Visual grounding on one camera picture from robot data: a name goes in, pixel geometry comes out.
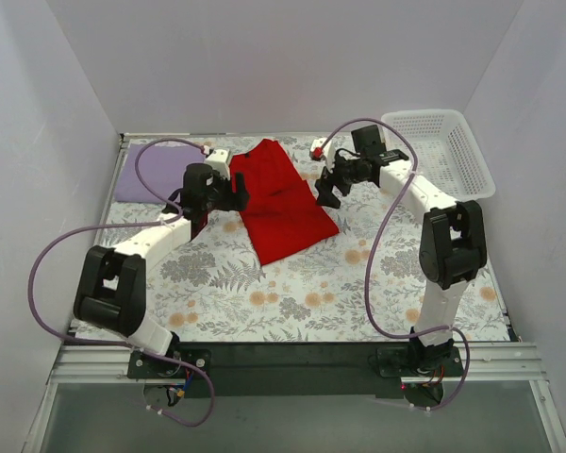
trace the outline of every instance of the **red cloth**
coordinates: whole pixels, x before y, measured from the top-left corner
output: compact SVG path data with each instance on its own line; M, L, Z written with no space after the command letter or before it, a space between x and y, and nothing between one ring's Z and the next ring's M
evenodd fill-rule
M241 218L260 264L281 260L338 234L278 142L264 139L235 156L231 174L243 173L249 203Z

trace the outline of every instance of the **floral tablecloth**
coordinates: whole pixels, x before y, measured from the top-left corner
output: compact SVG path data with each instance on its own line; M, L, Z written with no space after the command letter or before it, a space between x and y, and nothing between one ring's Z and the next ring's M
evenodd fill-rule
M303 178L312 182L319 176L322 164L308 158L315 136L268 138L281 143ZM193 139L237 154L251 150L262 137ZM340 136L336 145L353 149L348 136ZM363 282L370 247L391 201L375 185L354 186L339 210L326 209L340 228L338 236L263 267L240 215L213 212L192 243L148 274L148 310L189 342L384 341L367 320ZM160 210L158 205L112 203L108 222L155 220ZM114 245L136 232L106 231L100 243ZM408 332L419 316L425 288L418 262L420 238L421 228L401 205L384 233L371 278L375 319L389 332ZM463 296L456 325L470 340L509 339L494 288L487 266ZM111 338L85 323L79 323L76 335Z

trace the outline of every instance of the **white basket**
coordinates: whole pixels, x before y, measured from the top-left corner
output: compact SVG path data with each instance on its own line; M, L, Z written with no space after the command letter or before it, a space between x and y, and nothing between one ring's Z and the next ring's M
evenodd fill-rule
M418 172L459 201L492 196L495 191L489 167L465 118L456 110L405 110L386 113L381 120L411 143L419 157ZM389 149L407 147L388 129Z

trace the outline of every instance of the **purple cloth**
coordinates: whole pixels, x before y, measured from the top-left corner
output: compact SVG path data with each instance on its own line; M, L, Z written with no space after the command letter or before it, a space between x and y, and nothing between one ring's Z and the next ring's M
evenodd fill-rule
M131 144L124 168L118 177L113 197L115 201L134 203L161 203L141 184L134 171L134 161L142 144ZM190 163L203 162L204 155L197 148L179 146L154 146L141 157L141 175L151 189L165 198L182 187L182 176Z

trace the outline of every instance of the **wall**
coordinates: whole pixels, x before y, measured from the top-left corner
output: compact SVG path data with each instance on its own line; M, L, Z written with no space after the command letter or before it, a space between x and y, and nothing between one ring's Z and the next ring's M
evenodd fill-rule
M491 260L566 430L566 1L524 1L466 116L497 186Z
M0 451L20 451L59 341L25 299L32 261L98 220L118 137L44 0L0 1ZM89 236L47 259L37 297L65 328Z
M522 0L48 0L120 132L463 110Z

